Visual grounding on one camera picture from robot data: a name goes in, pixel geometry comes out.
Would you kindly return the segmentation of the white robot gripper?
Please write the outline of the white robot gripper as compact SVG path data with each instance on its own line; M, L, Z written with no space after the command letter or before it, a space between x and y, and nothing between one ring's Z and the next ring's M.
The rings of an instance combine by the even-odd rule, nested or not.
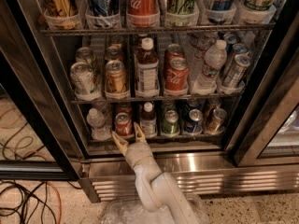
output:
M140 128L138 123L134 123L135 140L137 143L133 143L129 146L127 140L121 138L116 132L112 132L112 138L118 147L119 151L131 168L134 168L138 164L150 164L154 162L153 154L150 146L146 144L146 137Z

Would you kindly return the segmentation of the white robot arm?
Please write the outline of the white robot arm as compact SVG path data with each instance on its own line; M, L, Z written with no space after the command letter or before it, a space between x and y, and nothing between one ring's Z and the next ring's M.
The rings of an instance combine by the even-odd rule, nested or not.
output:
M167 206L176 224L199 224L199 219L178 186L177 181L163 172L154 159L146 137L135 122L135 142L128 141L113 132L112 138L135 172L135 188L143 206L155 212Z

